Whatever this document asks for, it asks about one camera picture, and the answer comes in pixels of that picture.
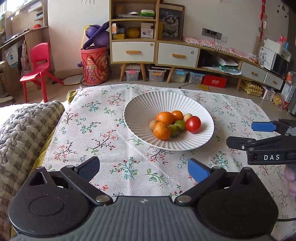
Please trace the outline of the right hand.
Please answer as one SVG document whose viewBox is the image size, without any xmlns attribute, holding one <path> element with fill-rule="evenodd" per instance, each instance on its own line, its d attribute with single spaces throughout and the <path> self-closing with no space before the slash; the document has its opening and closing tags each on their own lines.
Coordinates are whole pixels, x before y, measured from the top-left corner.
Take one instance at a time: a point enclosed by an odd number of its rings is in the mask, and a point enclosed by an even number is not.
<svg viewBox="0 0 296 241">
<path fill-rule="evenodd" d="M 284 177 L 287 180 L 288 185 L 288 191 L 290 196 L 295 197 L 296 195 L 296 165 L 295 164 L 289 164 L 285 166 L 284 170 Z"/>
</svg>

